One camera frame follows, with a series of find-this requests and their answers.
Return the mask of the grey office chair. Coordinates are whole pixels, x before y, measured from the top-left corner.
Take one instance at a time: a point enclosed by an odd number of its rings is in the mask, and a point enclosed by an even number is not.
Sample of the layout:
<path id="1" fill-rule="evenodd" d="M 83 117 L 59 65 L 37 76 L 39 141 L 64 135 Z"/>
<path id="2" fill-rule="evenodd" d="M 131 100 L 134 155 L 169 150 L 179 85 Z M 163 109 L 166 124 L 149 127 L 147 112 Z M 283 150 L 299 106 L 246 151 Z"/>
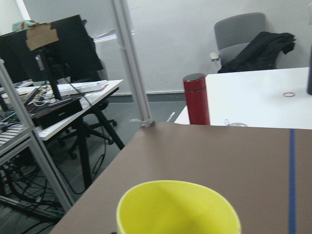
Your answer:
<path id="1" fill-rule="evenodd" d="M 264 13 L 254 12 L 222 19 L 214 25 L 217 52 L 211 61 L 217 70 L 234 59 L 260 32 L 266 30 Z"/>

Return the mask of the black computer monitor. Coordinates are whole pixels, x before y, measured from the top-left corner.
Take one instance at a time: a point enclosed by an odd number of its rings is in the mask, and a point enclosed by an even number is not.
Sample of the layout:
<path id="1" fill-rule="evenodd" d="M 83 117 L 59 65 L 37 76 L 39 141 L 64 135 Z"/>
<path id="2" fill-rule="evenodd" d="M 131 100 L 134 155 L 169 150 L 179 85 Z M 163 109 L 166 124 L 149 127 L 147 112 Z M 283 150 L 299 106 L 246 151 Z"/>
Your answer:
<path id="1" fill-rule="evenodd" d="M 0 38 L 0 57 L 13 83 L 31 79 L 50 82 L 56 99 L 61 99 L 57 81 L 105 80 L 107 74 L 95 43 L 80 15 L 36 25 Z"/>

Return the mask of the black jacket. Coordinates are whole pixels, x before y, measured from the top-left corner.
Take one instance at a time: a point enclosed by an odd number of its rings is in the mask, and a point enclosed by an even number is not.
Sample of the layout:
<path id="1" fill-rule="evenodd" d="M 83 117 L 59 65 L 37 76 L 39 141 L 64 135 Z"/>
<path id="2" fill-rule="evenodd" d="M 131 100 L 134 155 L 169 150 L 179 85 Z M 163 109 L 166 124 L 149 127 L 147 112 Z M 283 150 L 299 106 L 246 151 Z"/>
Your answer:
<path id="1" fill-rule="evenodd" d="M 234 59 L 222 65 L 218 73 L 275 69 L 279 53 L 292 51 L 295 41 L 290 33 L 260 32 Z"/>

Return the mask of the aluminium frame post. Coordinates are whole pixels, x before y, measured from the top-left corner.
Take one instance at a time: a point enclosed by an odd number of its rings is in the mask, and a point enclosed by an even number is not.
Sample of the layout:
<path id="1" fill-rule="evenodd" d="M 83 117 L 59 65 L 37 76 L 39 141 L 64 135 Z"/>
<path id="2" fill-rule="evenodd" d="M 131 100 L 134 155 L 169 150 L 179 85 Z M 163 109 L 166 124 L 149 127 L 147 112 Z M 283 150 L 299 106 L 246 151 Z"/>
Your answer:
<path id="1" fill-rule="evenodd" d="M 112 0 L 110 4 L 124 69 L 137 108 L 137 122 L 141 127 L 148 128 L 154 124 L 154 119 L 141 77 L 128 3 L 125 0 Z"/>

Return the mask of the yellow plastic cup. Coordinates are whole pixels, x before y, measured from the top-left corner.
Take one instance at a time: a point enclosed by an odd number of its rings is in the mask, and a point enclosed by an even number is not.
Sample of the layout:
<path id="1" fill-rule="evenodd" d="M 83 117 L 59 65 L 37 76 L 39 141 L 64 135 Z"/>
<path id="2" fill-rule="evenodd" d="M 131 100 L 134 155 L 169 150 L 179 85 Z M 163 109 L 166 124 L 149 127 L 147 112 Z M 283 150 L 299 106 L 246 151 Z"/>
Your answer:
<path id="1" fill-rule="evenodd" d="M 119 234 L 239 234 L 229 201 L 202 185 L 156 180 L 130 188 L 117 206 Z"/>

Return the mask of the red rubber band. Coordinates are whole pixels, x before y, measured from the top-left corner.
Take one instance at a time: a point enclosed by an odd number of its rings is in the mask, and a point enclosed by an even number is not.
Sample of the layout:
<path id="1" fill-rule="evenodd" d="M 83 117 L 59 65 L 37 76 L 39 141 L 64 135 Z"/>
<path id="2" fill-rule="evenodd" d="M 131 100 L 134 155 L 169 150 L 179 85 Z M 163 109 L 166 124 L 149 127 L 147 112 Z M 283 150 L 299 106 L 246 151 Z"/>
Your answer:
<path id="1" fill-rule="evenodd" d="M 294 97 L 296 95 L 296 93 L 294 92 L 285 92 L 283 94 L 284 97 L 287 97 L 287 98 L 291 98 L 291 97 Z"/>

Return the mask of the red thermos bottle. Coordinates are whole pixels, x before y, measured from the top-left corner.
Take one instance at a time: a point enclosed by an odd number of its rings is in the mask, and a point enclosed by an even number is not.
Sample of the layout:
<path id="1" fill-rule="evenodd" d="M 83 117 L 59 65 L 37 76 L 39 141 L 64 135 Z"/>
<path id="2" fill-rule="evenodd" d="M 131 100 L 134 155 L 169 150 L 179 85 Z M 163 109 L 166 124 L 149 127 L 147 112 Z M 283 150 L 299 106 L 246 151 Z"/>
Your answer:
<path id="1" fill-rule="evenodd" d="M 210 125 L 205 75 L 187 75 L 183 78 L 183 85 L 190 123 Z"/>

